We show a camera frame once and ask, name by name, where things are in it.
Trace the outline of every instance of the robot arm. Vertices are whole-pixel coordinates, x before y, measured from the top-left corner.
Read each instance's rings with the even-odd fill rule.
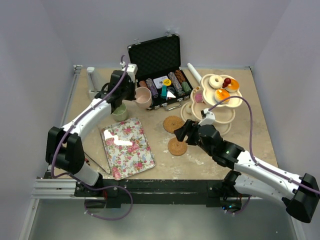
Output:
[[[111,74],[110,83],[105,84],[101,91],[96,94],[91,104],[74,120],[64,125],[62,128],[52,127],[48,132],[45,160],[52,164],[55,151],[59,142],[65,133],[69,130],[64,143],[57,154],[55,166],[73,174],[76,178],[89,186],[96,186],[98,179],[102,176],[93,170],[88,164],[85,164],[85,153],[82,140],[88,133],[104,118],[108,117],[116,108],[118,108],[123,100],[132,101],[135,99],[135,74],[138,68],[135,64],[129,64],[119,87],[113,94],[101,102],[97,107],[96,104],[107,96],[113,90],[123,75],[123,70],[115,70]],[[83,118],[83,113],[92,109]]]
[[[200,123],[188,119],[183,127],[174,131],[178,141],[182,142],[187,136],[188,145],[199,146],[218,165],[233,170],[228,174],[228,181],[238,193],[281,204],[292,217],[310,223],[320,197],[296,183],[319,191],[316,179],[308,173],[302,177],[281,170],[258,158],[253,161],[248,151],[220,136],[208,111],[203,111],[202,115],[205,118]]]

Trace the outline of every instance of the toy donut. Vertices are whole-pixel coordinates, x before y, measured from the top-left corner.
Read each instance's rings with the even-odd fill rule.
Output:
[[[227,90],[230,93],[236,92],[239,89],[239,83],[237,80],[231,78],[231,83],[228,84],[228,86],[225,87],[225,90]]]
[[[223,99],[226,99],[227,97],[230,97],[230,94],[225,90],[225,89],[218,89],[217,91],[215,91],[214,93],[214,99],[217,102],[222,101]],[[224,101],[223,104],[226,104],[229,102],[229,99]]]
[[[220,89],[222,88],[222,84],[224,83],[223,78],[220,75],[212,75],[209,78],[209,84],[214,89]]]

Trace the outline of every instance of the white rolling pin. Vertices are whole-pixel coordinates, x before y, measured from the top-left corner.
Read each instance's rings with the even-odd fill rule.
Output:
[[[192,75],[194,76],[194,78],[197,80],[197,82],[200,84],[200,81],[202,79],[202,76],[198,73],[198,71],[195,69],[194,66],[192,66],[191,63],[187,64],[188,69],[190,70],[190,72],[192,73]]]

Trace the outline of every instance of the floral pattern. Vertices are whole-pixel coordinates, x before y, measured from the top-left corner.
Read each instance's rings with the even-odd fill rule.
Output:
[[[131,118],[101,130],[112,176],[121,180],[155,166],[141,122]]]

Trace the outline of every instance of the cork coaster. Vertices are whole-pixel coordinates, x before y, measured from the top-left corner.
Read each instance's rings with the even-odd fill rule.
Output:
[[[188,145],[184,141],[178,141],[176,137],[168,142],[169,152],[174,156],[181,156],[186,153]]]
[[[181,128],[183,125],[184,121],[178,116],[168,116],[163,121],[164,129],[171,134],[174,133],[174,130]]]

